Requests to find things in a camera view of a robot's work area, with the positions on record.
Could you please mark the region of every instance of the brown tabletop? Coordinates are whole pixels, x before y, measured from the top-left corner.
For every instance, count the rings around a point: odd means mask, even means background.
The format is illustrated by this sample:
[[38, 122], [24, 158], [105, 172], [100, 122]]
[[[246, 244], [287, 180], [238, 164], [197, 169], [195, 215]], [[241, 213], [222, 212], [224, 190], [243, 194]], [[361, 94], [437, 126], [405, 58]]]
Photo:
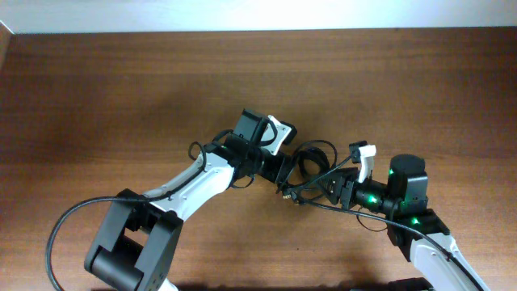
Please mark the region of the brown tabletop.
[[[155, 188], [191, 141], [243, 108], [322, 138], [426, 159], [429, 207], [493, 290], [517, 285], [517, 30], [329, 30], [13, 36], [0, 73], [0, 289], [50, 290], [44, 246], [77, 201]], [[67, 290], [107, 286], [83, 260], [109, 204], [74, 214], [53, 252]], [[382, 227], [365, 221], [371, 227]], [[184, 225], [169, 279], [208, 287], [385, 283], [421, 276], [386, 233], [295, 206], [263, 179]]]

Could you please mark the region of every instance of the robotic arm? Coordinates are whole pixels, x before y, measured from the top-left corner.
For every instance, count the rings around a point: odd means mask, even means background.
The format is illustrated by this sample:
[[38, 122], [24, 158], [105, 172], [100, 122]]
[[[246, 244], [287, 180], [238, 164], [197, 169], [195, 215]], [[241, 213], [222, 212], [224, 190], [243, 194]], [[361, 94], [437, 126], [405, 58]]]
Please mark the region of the robotic arm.
[[[222, 132], [205, 145], [200, 156], [184, 172], [143, 194], [147, 198], [165, 198], [149, 203], [112, 202], [88, 251], [85, 269], [118, 290], [177, 290], [166, 276], [183, 223], [210, 198], [234, 187], [235, 181], [245, 176], [253, 181], [255, 175], [261, 175], [279, 186], [284, 198], [301, 204], [313, 203], [286, 186], [301, 155], [300, 152], [292, 156], [284, 154], [280, 147], [295, 135], [294, 126], [279, 122], [273, 116], [245, 110], [235, 129]], [[382, 184], [372, 180], [375, 146], [362, 141], [351, 144], [350, 151], [352, 162], [361, 163], [360, 170], [336, 167], [321, 173], [314, 182], [317, 181], [315, 185], [325, 197], [334, 205], [341, 204], [345, 210], [361, 205], [374, 213], [383, 213], [396, 222], [393, 224], [427, 234], [452, 253], [460, 265], [454, 264], [447, 254], [426, 239], [388, 224], [393, 245], [401, 249], [435, 289], [489, 290], [461, 255], [448, 228], [432, 209], [427, 209], [424, 161], [412, 155], [393, 158], [388, 184]], [[322, 152], [313, 150], [304, 154], [322, 162]], [[174, 194], [165, 195], [173, 189], [177, 189]], [[118, 196], [142, 197], [128, 189]], [[148, 233], [145, 246], [126, 237], [127, 230]]]

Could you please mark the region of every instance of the white wall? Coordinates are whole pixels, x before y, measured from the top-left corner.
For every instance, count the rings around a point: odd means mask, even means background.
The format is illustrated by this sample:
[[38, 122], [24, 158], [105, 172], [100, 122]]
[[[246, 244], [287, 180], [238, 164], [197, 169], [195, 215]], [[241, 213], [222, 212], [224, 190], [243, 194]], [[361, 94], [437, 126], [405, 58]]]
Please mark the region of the white wall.
[[517, 25], [517, 0], [0, 0], [14, 33]]

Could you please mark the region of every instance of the white plastic part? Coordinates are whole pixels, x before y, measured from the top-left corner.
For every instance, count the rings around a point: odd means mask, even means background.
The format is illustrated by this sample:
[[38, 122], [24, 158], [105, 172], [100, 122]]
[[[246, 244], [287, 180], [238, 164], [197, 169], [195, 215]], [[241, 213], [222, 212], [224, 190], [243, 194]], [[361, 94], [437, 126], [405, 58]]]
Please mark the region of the white plastic part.
[[[469, 263], [467, 263], [467, 260], [456, 245], [456, 240], [451, 235], [442, 233], [428, 235], [440, 246], [450, 251], [470, 274], [476, 278], [484, 290], [490, 290], [479, 275], [470, 267]], [[470, 279], [452, 261], [447, 261], [445, 255], [425, 239], [413, 240], [410, 259], [414, 267], [426, 277], [437, 291], [477, 290]]]
[[[160, 196], [178, 187], [178, 185], [196, 173], [202, 164], [203, 157], [200, 155], [181, 174], [160, 188], [145, 192], [144, 195], [147, 197]], [[172, 195], [170, 199], [165, 198], [151, 202], [151, 204], [164, 212], [174, 210], [179, 218], [186, 221], [206, 201], [228, 188], [232, 181], [233, 171], [233, 167], [225, 159], [216, 154], [207, 154], [207, 164], [203, 172]]]
[[162, 283], [162, 286], [160, 286], [160, 289], [158, 291], [179, 291], [178, 287], [174, 286], [172, 283], [170, 283], [169, 279], [165, 279]]
[[[278, 121], [273, 116], [267, 116], [269, 117], [269, 120], [273, 122], [273, 124], [276, 127], [276, 130], [278, 131], [278, 134], [276, 136], [276, 139], [270, 144], [263, 146], [263, 149], [269, 150], [269, 152], [272, 155], [278, 154], [278, 151], [280, 147], [282, 146], [282, 142], [285, 141], [285, 139], [288, 137], [289, 133], [292, 131], [291, 127], [282, 124], [280, 121]], [[264, 131], [264, 134], [262, 135], [261, 141], [270, 141], [273, 137], [275, 137], [275, 133], [273, 132], [273, 129], [271, 128], [271, 125], [268, 124], [266, 131]]]
[[377, 149], [374, 145], [365, 145], [359, 148], [359, 152], [361, 153], [361, 170], [357, 181], [362, 183], [366, 178], [372, 176], [373, 166], [375, 166], [373, 157], [375, 157]]

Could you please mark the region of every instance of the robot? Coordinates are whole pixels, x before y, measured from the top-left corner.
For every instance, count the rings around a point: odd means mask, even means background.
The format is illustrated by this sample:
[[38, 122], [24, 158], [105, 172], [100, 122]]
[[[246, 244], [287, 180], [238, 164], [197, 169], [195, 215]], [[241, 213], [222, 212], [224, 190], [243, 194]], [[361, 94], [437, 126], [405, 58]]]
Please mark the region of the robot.
[[[235, 129], [222, 131], [206, 145], [192, 143], [189, 148], [189, 156], [194, 160], [192, 165], [161, 187], [142, 195], [125, 189], [116, 197], [98, 197], [78, 203], [63, 213], [48, 240], [46, 268], [53, 287], [63, 290], [51, 264], [53, 242], [61, 224], [81, 207], [111, 201], [86, 255], [84, 268], [117, 290], [178, 290], [166, 276], [183, 223], [213, 196], [230, 187], [242, 188], [236, 186], [235, 181], [250, 177], [246, 185], [250, 186], [259, 175], [274, 183], [284, 199], [297, 204], [353, 214], [358, 220], [368, 217], [385, 222], [391, 243], [427, 279], [424, 280], [426, 287], [412, 290], [427, 287], [489, 290], [461, 254], [450, 230], [427, 208], [423, 159], [410, 154], [392, 158], [388, 183], [381, 183], [372, 179], [374, 145], [366, 141], [352, 143], [350, 155], [338, 163], [337, 150], [328, 141], [305, 142], [292, 154], [280, 151], [280, 147], [289, 144], [295, 136], [293, 125], [245, 109]], [[333, 149], [332, 163], [316, 144], [327, 144]], [[197, 158], [191, 154], [194, 146], [200, 148]], [[307, 160], [319, 166], [317, 174], [311, 175], [305, 169]], [[343, 168], [349, 161], [360, 163], [360, 169]], [[304, 183], [288, 182], [296, 166]], [[303, 194], [312, 191], [321, 194], [312, 198]], [[321, 198], [340, 207], [317, 203]], [[382, 213], [385, 218], [351, 210], [355, 205], [372, 213]], [[146, 232], [149, 237], [145, 246], [125, 236], [128, 230]]]

